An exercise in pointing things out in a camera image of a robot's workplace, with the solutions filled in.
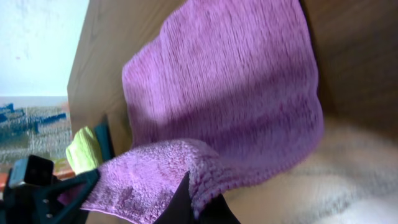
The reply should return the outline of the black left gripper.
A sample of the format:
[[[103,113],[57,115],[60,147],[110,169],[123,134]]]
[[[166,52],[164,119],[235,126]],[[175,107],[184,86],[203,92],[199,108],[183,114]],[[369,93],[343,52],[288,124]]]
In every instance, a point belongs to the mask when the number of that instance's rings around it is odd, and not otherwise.
[[[89,211],[81,209],[100,179],[92,170],[67,180],[53,178],[44,186],[5,186],[1,200],[1,224],[85,223]]]

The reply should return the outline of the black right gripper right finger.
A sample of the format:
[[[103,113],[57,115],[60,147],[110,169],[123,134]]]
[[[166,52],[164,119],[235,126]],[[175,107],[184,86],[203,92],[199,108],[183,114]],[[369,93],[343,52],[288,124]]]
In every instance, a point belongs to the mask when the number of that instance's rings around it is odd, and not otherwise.
[[[199,224],[240,224],[229,209],[223,195],[213,198],[198,218]]]

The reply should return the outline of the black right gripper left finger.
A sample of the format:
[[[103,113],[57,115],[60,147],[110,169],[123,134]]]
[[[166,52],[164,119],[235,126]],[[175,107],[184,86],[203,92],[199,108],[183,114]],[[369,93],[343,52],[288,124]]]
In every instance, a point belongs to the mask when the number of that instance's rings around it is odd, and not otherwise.
[[[191,198],[188,191],[189,173],[187,172],[179,184],[169,205],[154,224],[194,224]]]

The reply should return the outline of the pink microfiber cloth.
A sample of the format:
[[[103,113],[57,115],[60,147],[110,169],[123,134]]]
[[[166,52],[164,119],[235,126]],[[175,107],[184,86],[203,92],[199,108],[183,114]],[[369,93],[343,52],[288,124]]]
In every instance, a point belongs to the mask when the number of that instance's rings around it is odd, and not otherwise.
[[[210,202],[306,158],[323,131],[318,69],[294,0],[190,0],[123,68],[132,147],[99,167],[83,210],[153,223],[187,177]]]

